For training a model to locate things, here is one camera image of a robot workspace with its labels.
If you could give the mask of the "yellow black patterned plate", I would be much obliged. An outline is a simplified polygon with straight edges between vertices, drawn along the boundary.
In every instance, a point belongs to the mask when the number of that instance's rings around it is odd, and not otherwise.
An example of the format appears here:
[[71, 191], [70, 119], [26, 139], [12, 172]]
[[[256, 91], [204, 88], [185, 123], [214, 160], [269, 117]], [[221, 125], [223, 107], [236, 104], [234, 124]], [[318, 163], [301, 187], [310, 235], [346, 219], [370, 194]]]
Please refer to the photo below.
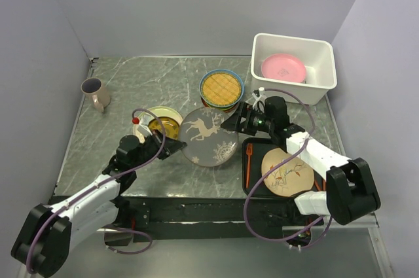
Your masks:
[[157, 119], [153, 119], [149, 122], [148, 128], [150, 130], [158, 130], [160, 132], [162, 132], [162, 129], [164, 129], [167, 137], [177, 140], [179, 137], [179, 124], [177, 121], [173, 118], [165, 116], [162, 116], [159, 119], [161, 124]]

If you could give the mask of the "cream plate with branch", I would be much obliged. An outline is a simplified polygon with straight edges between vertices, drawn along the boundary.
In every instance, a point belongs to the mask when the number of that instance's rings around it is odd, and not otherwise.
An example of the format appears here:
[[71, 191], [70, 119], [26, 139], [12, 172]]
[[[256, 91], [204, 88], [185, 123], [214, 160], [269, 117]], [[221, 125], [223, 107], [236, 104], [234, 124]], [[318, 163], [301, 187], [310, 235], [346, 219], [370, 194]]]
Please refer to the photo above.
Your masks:
[[156, 107], [151, 107], [149, 110], [153, 114], [155, 114], [158, 118], [162, 116], [173, 118], [174, 120], [177, 121], [177, 123], [179, 124], [179, 127], [183, 121], [182, 116], [173, 108], [169, 108], [165, 106], [156, 106]]

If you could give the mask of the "grey reindeer plate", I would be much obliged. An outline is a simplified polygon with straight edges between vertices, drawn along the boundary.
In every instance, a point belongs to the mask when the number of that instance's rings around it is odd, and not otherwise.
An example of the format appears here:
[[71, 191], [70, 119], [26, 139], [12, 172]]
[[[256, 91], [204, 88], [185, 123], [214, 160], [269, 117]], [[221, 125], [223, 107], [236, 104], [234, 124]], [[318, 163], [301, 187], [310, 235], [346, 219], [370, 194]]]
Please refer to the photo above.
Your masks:
[[221, 127], [228, 114], [215, 108], [202, 107], [190, 112], [182, 121], [179, 140], [187, 146], [184, 157], [202, 167], [215, 167], [227, 162], [238, 148], [238, 134]]

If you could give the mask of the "pink plate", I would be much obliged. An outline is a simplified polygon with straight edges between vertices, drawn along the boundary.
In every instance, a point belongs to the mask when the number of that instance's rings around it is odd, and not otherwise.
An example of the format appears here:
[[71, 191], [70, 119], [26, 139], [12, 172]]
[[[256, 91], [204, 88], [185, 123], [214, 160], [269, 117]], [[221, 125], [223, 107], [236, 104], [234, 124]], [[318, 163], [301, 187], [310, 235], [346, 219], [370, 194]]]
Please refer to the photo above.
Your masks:
[[262, 62], [261, 74], [264, 78], [273, 80], [304, 83], [306, 79], [306, 67], [295, 56], [274, 54]]

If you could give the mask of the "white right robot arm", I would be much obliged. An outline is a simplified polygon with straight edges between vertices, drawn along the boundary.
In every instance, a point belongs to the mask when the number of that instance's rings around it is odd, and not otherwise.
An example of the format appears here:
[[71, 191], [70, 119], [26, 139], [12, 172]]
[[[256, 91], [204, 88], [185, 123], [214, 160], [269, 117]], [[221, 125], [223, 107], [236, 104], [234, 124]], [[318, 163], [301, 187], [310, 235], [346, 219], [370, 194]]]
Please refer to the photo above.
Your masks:
[[259, 186], [278, 177], [281, 168], [300, 160], [312, 168], [326, 184], [324, 191], [296, 191], [294, 204], [286, 209], [287, 219], [302, 224], [309, 215], [329, 216], [347, 225], [380, 209], [381, 200], [369, 164], [363, 158], [350, 159], [315, 140], [310, 132], [290, 121], [284, 98], [265, 99], [263, 109], [241, 102], [222, 124], [224, 130], [247, 135], [261, 131], [269, 134], [281, 156], [249, 190], [251, 198]]

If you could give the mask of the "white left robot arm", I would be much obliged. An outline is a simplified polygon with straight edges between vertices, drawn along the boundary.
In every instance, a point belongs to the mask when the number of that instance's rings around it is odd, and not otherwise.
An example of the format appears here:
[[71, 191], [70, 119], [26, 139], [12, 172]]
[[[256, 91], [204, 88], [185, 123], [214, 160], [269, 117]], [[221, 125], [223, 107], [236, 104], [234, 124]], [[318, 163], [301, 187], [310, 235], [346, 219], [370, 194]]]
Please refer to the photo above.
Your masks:
[[136, 170], [186, 146], [158, 130], [144, 142], [135, 135], [124, 136], [107, 167], [88, 186], [61, 202], [31, 209], [11, 256], [28, 273], [51, 277], [81, 241], [104, 226], [121, 227], [129, 221], [130, 210], [123, 206], [121, 195], [136, 180]]

